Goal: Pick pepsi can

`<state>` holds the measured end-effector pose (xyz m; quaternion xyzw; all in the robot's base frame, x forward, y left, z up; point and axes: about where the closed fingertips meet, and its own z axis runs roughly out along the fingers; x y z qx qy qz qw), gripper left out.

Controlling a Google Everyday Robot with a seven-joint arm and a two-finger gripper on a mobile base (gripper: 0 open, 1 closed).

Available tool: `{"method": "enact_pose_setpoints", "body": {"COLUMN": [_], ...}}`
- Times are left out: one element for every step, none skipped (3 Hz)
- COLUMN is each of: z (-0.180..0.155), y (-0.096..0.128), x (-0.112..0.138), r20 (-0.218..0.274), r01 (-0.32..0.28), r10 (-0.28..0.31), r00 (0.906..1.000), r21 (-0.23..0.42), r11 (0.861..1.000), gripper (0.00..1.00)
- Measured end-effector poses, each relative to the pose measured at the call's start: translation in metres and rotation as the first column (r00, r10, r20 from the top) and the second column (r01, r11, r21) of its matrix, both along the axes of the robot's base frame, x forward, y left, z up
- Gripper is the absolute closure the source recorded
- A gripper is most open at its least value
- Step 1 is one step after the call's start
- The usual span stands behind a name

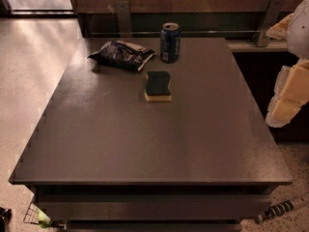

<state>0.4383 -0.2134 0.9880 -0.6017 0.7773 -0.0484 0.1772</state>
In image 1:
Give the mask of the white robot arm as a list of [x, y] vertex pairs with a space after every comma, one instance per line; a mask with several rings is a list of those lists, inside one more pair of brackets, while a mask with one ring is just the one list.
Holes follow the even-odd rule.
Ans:
[[309, 102], [309, 0], [270, 27], [267, 35], [286, 40], [288, 51], [298, 58], [292, 67], [281, 68], [267, 108], [266, 123], [282, 128]]

